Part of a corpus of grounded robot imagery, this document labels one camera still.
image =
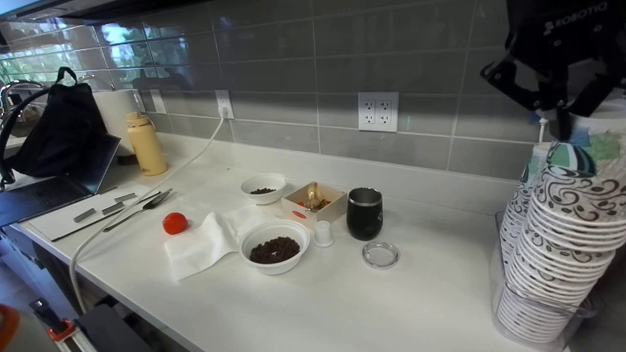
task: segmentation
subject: black tumbler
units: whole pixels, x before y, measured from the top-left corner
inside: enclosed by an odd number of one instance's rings
[[[354,238],[369,241],[376,237],[382,229],[382,194],[371,188],[351,190],[346,222]]]

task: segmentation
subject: cardboard box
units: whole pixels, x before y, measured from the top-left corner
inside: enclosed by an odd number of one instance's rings
[[[346,213],[348,194],[320,183],[317,183],[316,198],[329,200],[330,204],[317,212],[299,205],[298,202],[306,203],[309,200],[309,191],[314,191],[315,183],[311,182],[282,199],[285,219],[297,221],[313,229],[318,221],[333,222]]]

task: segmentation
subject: robotic arm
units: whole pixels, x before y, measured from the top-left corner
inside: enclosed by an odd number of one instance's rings
[[[626,89],[626,1],[506,0],[509,36],[503,59],[487,65],[481,76],[529,110],[556,109],[560,140],[572,132],[570,112],[589,117],[614,88]],[[603,63],[604,73],[568,104],[570,65]],[[535,71],[538,90],[515,83],[516,61]]]

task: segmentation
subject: black backpack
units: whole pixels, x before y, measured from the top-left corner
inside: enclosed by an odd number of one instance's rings
[[[69,73],[76,82],[64,86],[59,82]],[[11,129],[19,113],[33,100],[48,94],[46,108],[41,119],[26,137],[17,154],[4,159],[4,151]],[[22,101],[3,121],[0,132],[0,191],[15,182],[13,170],[32,177],[52,177],[66,174],[80,156],[94,133],[106,133],[91,87],[78,83],[76,74],[68,67],[61,67],[56,82],[45,90],[36,92]]]

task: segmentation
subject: tomato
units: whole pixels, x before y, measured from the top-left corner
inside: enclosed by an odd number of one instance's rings
[[[187,218],[181,213],[171,213],[163,219],[163,230],[170,235],[183,232],[187,227]]]

